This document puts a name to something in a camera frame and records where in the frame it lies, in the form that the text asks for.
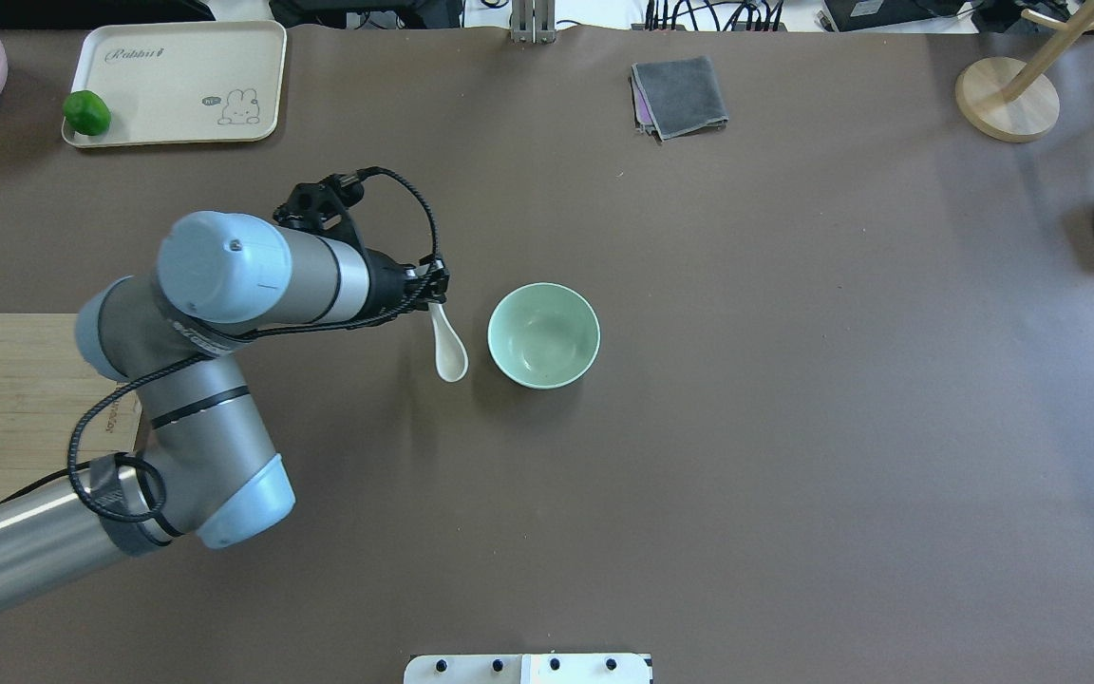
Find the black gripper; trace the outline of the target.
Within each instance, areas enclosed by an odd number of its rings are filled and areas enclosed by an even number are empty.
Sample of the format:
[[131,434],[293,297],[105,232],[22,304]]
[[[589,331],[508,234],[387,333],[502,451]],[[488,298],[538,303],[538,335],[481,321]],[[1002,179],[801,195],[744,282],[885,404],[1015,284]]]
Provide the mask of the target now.
[[379,250],[365,250],[365,259],[368,297],[361,308],[362,328],[374,328],[404,313],[426,312],[430,303],[446,302],[450,269],[439,256],[408,264]]

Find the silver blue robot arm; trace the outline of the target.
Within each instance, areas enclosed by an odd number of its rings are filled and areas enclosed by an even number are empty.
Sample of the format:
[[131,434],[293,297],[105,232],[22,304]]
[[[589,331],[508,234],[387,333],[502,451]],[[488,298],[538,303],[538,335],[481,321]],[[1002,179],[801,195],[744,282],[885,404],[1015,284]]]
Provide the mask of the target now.
[[200,211],[144,276],[88,300],[75,343],[116,389],[80,415],[55,475],[0,502],[0,612],[196,534],[208,548],[274,528],[295,502],[235,359],[257,339],[356,331],[443,302],[438,221],[416,263],[369,250],[344,209]]

